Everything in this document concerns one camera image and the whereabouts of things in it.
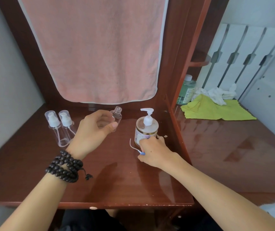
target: green bottle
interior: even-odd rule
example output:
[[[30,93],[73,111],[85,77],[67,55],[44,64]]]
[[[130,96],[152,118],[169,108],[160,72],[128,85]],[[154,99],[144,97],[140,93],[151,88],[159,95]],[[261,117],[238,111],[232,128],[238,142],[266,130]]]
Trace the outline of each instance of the green bottle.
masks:
[[[196,81],[192,80],[192,75],[187,74],[185,80],[183,81],[176,103],[179,105],[185,105],[189,103],[194,93],[195,86]]]

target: black wooden beads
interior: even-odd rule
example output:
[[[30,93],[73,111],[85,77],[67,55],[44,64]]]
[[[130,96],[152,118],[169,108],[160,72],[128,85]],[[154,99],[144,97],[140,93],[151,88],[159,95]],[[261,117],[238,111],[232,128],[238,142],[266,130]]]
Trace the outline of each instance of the black wooden beads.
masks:
[[[67,165],[68,170],[61,167],[63,164]],[[53,174],[66,182],[78,181],[78,171],[80,169],[84,171],[86,180],[92,178],[93,176],[90,174],[86,174],[85,169],[82,167],[83,162],[81,160],[74,159],[67,151],[61,150],[60,155],[55,157],[55,159],[52,161],[52,163],[49,165],[49,167],[47,167],[45,171],[46,173]]]

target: clear plastic bottle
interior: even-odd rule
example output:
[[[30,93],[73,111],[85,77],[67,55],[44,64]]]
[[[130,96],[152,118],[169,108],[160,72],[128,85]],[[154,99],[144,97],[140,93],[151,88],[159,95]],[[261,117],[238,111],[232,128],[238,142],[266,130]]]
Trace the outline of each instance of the clear plastic bottle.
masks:
[[[69,139],[64,130],[61,128],[60,121],[55,111],[47,111],[44,115],[47,119],[47,122],[49,123],[49,128],[53,131],[58,146],[66,147],[69,144]]]
[[[146,111],[147,116],[141,117],[136,121],[134,142],[140,146],[140,140],[149,139],[151,136],[157,136],[159,124],[158,121],[152,118],[153,108],[144,108],[141,111]]]
[[[120,108],[119,106],[116,106],[114,110],[110,111],[113,114],[113,117],[115,118],[115,122],[117,122],[118,124],[120,123],[120,120],[122,118],[121,111],[122,111],[122,108]]]
[[[192,75],[187,74],[176,103],[179,105],[186,105],[189,103],[194,93],[195,86],[196,81],[192,80]]]
[[[58,113],[60,121],[62,123],[62,128],[67,134],[69,141],[71,141],[76,135],[77,129],[74,126],[74,122],[71,120],[68,110],[62,110]]]

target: yellow cloth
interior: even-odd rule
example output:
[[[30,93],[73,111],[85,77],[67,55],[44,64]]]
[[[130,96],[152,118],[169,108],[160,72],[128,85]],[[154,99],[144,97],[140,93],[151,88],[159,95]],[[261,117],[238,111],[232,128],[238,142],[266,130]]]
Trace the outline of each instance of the yellow cloth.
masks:
[[[181,106],[186,118],[226,121],[256,120],[249,112],[243,109],[237,100],[224,100],[226,105],[217,105],[209,97],[201,94],[192,102]]]

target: white tissue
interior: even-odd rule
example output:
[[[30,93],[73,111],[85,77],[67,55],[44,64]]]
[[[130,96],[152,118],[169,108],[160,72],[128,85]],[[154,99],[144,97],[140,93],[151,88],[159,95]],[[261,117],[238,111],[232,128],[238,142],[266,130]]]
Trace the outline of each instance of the white tissue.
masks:
[[[236,96],[236,88],[237,85],[235,83],[231,85],[229,91],[224,91],[218,87],[212,88],[209,91],[206,91],[203,88],[197,88],[194,91],[191,101],[193,101],[198,95],[203,94],[210,97],[212,101],[218,105],[226,105],[224,100],[232,100]]]

